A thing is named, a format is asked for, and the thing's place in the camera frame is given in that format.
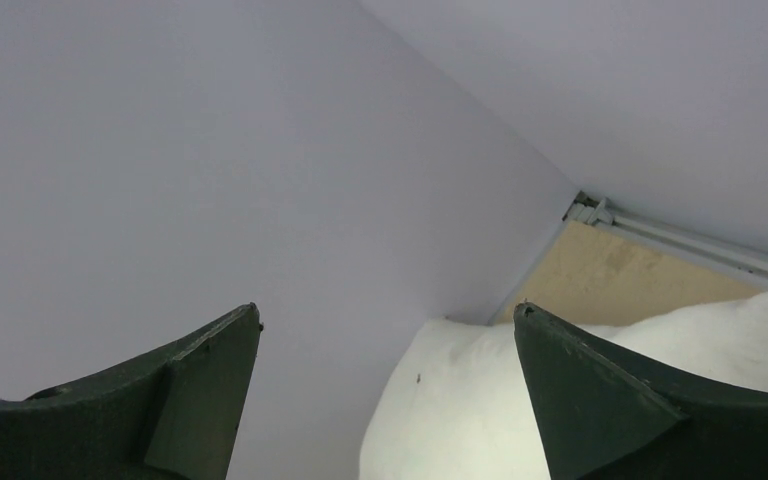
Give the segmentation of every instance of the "ceiling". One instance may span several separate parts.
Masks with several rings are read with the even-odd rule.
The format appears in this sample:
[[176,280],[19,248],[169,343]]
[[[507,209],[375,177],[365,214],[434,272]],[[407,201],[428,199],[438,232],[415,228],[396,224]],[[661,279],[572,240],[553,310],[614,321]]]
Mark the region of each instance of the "ceiling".
[[0,0],[0,398],[255,302],[228,478],[357,478],[416,331],[575,193],[355,0]]
[[768,1],[361,1],[589,193],[768,251]]

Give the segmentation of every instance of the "green plastic piece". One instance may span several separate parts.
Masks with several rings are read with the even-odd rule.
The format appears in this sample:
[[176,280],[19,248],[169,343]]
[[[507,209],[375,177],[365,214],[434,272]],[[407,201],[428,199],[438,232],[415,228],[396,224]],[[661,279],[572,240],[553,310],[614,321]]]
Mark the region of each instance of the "green plastic piece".
[[0,479],[224,479],[262,329],[242,306],[107,370],[0,400]]
[[768,478],[768,393],[675,369],[531,303],[514,322],[553,479]]

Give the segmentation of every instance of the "white pillow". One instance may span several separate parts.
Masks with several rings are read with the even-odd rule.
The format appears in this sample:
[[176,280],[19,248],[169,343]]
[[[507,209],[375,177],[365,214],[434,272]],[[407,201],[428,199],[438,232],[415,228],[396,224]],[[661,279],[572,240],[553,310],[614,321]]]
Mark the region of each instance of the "white pillow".
[[[768,391],[768,293],[583,328],[676,368]],[[426,323],[369,423],[360,480],[548,478],[513,325]]]

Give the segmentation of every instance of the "wooden board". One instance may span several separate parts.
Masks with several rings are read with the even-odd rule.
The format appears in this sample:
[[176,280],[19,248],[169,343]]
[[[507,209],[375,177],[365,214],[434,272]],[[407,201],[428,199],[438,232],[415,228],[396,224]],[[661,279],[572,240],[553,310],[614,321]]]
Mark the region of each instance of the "wooden board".
[[731,277],[570,222],[497,322],[512,321],[526,298],[573,323],[619,326],[756,293]]

